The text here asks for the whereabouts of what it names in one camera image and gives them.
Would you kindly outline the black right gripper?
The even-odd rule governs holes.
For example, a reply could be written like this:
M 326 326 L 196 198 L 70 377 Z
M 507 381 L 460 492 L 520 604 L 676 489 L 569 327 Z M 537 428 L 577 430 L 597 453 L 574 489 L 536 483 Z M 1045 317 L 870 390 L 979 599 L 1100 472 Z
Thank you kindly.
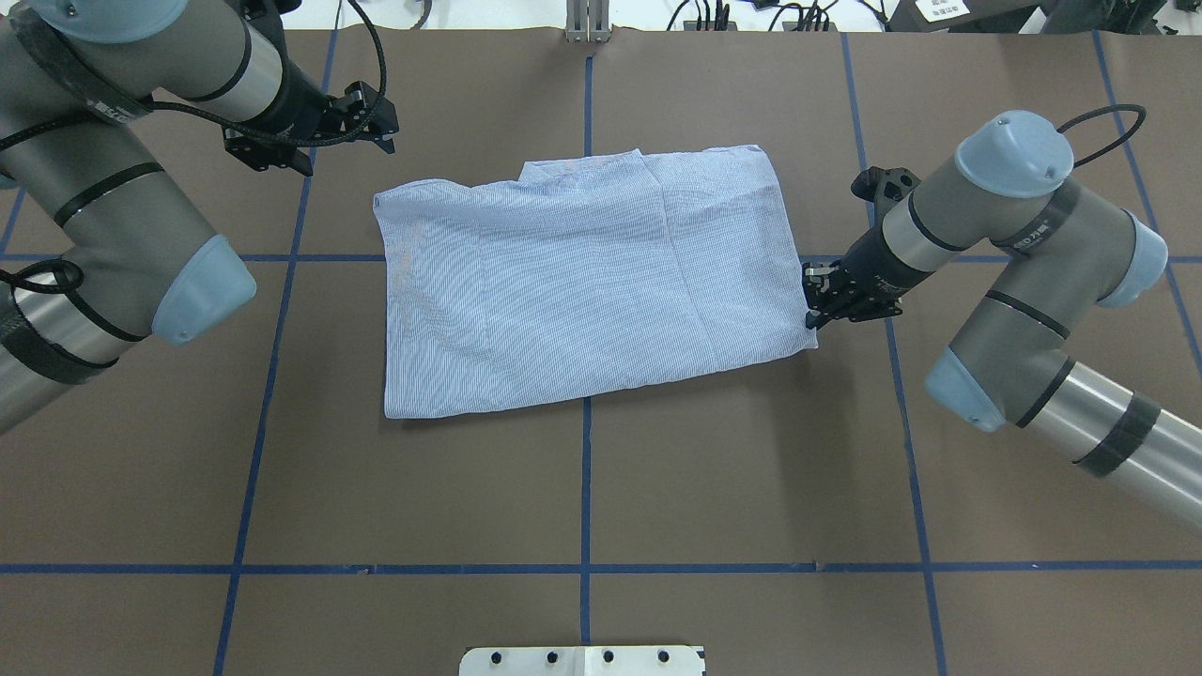
M 864 322 L 902 315 L 899 300 L 905 292 L 897 287 L 895 274 L 904 266 L 880 242 L 861 239 L 844 257 L 829 263 L 803 263 L 807 292 L 807 330 L 846 319 Z

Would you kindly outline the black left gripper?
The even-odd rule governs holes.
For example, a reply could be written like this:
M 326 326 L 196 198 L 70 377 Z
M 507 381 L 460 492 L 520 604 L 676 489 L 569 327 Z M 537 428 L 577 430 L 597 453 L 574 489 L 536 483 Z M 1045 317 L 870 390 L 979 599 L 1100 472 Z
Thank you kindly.
M 395 152 L 393 137 L 399 132 L 394 103 L 379 94 L 373 85 L 356 81 L 345 88 L 343 96 L 321 95 L 304 85 L 300 112 L 282 136 L 300 142 L 285 146 L 278 141 L 254 140 L 232 129 L 224 129 L 224 150 L 249 168 L 263 172 L 270 168 L 293 170 L 307 177 L 313 174 L 313 159 L 304 149 L 316 142 L 334 140 L 339 143 L 370 141 L 379 149 Z

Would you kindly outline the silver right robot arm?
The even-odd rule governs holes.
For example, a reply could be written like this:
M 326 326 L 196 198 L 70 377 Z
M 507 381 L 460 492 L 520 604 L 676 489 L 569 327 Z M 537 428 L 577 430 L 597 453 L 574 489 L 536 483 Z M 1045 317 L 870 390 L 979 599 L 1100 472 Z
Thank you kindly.
M 1094 307 L 1119 308 L 1167 269 L 1164 237 L 1075 178 L 1069 128 L 1010 109 L 921 177 L 868 167 L 851 192 L 874 223 L 831 263 L 807 263 L 807 327 L 902 313 L 902 296 L 980 242 L 1008 257 L 924 389 L 987 433 L 1013 426 L 1085 474 L 1200 527 L 1200 428 L 1075 360 Z

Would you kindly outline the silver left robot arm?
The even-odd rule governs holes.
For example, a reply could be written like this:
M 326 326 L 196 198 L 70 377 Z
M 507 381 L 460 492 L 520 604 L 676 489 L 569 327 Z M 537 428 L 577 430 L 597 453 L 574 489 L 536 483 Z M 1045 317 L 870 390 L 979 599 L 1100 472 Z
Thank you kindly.
M 296 1 L 19 1 L 2 20 L 2 188 L 71 247 L 2 273 L 2 429 L 156 336 L 185 344 L 256 295 L 228 239 L 131 132 L 155 112 L 222 130 L 256 171 L 308 148 L 393 152 L 386 82 L 325 93 L 288 57 Z

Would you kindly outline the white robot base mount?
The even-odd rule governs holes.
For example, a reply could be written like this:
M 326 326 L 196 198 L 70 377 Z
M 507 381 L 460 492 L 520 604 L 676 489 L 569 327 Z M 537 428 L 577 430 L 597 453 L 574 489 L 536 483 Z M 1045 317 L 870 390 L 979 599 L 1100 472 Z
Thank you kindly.
M 459 675 L 706 675 L 702 647 L 688 645 L 477 647 Z

